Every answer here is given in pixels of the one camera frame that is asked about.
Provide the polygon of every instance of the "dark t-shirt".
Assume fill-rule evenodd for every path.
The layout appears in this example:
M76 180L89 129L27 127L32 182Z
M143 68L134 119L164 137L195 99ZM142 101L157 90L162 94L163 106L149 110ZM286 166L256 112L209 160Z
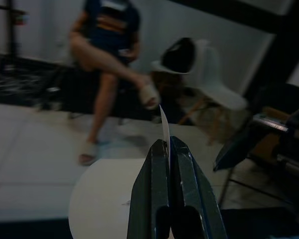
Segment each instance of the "dark t-shirt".
M132 34L139 30L140 16L129 3L124 11L102 7L100 0L87 0L84 10L89 15L91 43L98 47L113 50L129 49Z

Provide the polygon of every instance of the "person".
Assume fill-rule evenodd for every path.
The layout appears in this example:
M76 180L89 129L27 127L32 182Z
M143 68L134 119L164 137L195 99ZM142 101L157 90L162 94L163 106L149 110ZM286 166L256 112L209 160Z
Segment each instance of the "person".
M89 40L81 33L85 25ZM146 109L153 110L160 103L151 77L128 67L140 53L139 26L139 13L129 0L87 0L72 27L70 46L80 67L85 72L100 70L93 124L79 157L82 165L98 159L97 137L116 99L118 78L135 85Z

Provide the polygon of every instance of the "white paper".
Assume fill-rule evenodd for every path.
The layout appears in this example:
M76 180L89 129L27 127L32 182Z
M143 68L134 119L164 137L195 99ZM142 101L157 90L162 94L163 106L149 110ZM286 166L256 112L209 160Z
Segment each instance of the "white paper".
M168 164L170 166L170 134L169 134L169 126L168 126L168 121L166 118L166 115L162 109L161 106L160 107L160 114L161 114L161 122L163 125L163 135L164 135L164 141L167 143L167 154L168 154Z

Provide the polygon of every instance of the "foot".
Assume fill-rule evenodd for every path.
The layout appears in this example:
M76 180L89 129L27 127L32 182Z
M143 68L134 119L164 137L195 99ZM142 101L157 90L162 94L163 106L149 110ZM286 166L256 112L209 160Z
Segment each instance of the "foot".
M97 141L86 141L82 147L79 163L90 166L98 160L99 146Z
M145 87L147 87L148 85L152 85L153 89L156 91L156 89L154 88L154 83L150 76L141 75L139 79L140 79L140 83L137 85L137 87L141 94L142 94L142 90L144 90ZM146 96L145 98L143 98L141 96L142 103L144 104L144 106L147 109L150 109L150 110L155 108L155 106L157 106L160 103L160 98L159 98L158 92L155 92L155 93L151 92L151 95L153 95L153 97Z

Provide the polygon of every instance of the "tile floor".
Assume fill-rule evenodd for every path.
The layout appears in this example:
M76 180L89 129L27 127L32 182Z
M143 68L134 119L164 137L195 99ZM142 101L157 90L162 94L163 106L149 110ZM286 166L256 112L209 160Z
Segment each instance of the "tile floor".
M87 169L77 164L91 116L68 120L64 112L0 105L0 221L67 217L71 191ZM221 144L207 146L207 136L194 126L170 126L171 134L188 144L196 161L219 197L226 172L213 173ZM100 140L105 159L143 158L151 144L162 138L161 124L109 118ZM237 176L262 186L265 175L254 174L253 165L239 165ZM225 208L276 206L279 202L231 185Z

